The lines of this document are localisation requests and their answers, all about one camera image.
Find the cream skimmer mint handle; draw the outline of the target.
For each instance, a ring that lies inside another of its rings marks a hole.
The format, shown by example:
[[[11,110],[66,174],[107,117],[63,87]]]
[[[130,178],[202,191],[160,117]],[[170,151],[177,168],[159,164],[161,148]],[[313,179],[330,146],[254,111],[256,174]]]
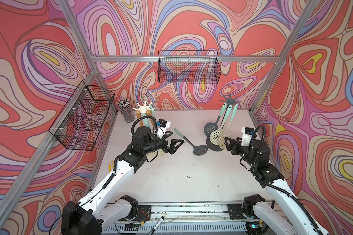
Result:
[[[210,142],[211,142],[212,144],[214,144],[214,145],[218,145],[218,144],[219,144],[219,139],[220,139],[221,135],[223,134],[223,127],[224,127],[225,122],[226,122],[226,120],[228,119],[228,117],[229,117],[231,111],[232,111],[232,105],[230,105],[230,106],[227,108],[227,111],[226,111],[226,113],[225,113],[225,115],[224,115],[223,122],[221,123],[221,126],[220,126],[217,130],[213,131],[213,132],[210,134],[209,140],[210,140]]]
[[[142,113],[142,117],[144,117],[144,116],[147,116],[147,114],[146,113]],[[142,121],[143,121],[143,126],[150,127],[150,124],[149,124],[149,121],[148,121],[147,118],[142,119]]]

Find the mint handle utensil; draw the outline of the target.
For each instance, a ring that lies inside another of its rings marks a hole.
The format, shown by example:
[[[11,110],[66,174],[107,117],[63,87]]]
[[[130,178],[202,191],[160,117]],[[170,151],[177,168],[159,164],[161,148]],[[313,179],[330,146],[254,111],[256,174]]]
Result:
[[[174,128],[174,131],[181,136],[184,140],[186,140],[192,147],[193,147],[193,154],[196,156],[203,156],[207,153],[208,151],[208,146],[206,145],[199,145],[196,146],[194,145],[189,139],[187,139],[179,130]]]

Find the grey slotted spoon mint handle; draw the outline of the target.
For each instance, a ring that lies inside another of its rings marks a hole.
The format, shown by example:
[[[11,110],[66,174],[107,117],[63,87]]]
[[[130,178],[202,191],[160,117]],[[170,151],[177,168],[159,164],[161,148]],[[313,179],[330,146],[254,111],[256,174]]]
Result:
[[[216,121],[215,122],[208,122],[207,124],[205,124],[205,126],[204,126],[204,134],[207,137],[209,137],[212,132],[214,132],[214,131],[216,131],[218,129],[218,121],[220,120],[221,116],[225,112],[226,108],[227,108],[227,104],[224,103],[221,106],[220,113],[219,113]]]

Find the grey skimmer mint handle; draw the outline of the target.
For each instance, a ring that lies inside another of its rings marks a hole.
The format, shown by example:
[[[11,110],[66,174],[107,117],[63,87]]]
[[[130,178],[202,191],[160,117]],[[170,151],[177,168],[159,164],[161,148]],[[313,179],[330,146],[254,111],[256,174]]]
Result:
[[[155,108],[153,107],[153,104],[150,103],[150,104],[149,104],[149,107],[150,107],[152,116],[153,116],[154,118],[156,118],[156,115],[155,115]]]

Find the dark grey utensil rack stand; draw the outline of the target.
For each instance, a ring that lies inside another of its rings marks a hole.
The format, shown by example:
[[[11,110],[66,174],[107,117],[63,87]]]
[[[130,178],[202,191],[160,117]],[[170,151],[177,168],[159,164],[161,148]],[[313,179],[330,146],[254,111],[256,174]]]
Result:
[[[224,97],[224,103],[227,104],[227,108],[232,105],[232,107],[235,106],[235,104],[238,104],[239,105],[239,101],[237,101],[238,97],[235,97],[235,98],[232,98],[231,97],[231,94],[229,94],[227,97],[226,96],[223,96]],[[225,112],[223,113],[223,115],[221,116],[220,120],[218,121],[218,128],[221,126],[221,123],[223,122],[223,118],[224,118],[224,115],[227,111],[227,108],[225,110]],[[210,142],[209,140],[209,137],[207,137],[206,139],[206,144],[208,146],[208,148],[212,151],[222,151],[222,149],[219,147],[219,145],[214,145]]]

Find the cream slotted spoon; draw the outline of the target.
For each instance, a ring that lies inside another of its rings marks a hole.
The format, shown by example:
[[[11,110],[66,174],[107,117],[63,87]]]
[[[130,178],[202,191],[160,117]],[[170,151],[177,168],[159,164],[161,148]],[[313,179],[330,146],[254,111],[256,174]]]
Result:
[[[140,110],[136,110],[136,111],[135,111],[135,114],[136,114],[137,119],[140,119],[140,118],[142,117],[142,113],[141,113]],[[143,126],[143,121],[142,121],[142,120],[139,121],[138,124],[139,124],[140,126]]]

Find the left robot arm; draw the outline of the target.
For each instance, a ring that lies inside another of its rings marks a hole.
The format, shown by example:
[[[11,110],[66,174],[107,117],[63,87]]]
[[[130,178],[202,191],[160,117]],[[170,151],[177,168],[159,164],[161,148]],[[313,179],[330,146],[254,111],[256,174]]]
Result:
[[[70,201],[63,208],[61,234],[100,235],[108,226],[124,218],[137,218],[138,201],[125,195],[114,205],[109,200],[118,189],[148,162],[148,154],[161,152],[174,154],[184,143],[183,140],[167,140],[173,132],[171,123],[153,116],[143,116],[131,126],[130,144],[114,159],[110,173],[78,202]]]

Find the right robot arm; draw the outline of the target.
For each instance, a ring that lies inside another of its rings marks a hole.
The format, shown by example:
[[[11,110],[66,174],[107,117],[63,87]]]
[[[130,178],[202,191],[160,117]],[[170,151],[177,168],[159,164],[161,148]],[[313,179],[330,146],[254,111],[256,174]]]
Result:
[[[327,235],[325,229],[295,196],[282,173],[270,163],[270,149],[265,142],[265,126],[243,128],[242,137],[224,136],[226,150],[241,157],[240,164],[277,202],[286,218],[283,218],[258,195],[244,198],[242,216],[258,218],[277,235]]]

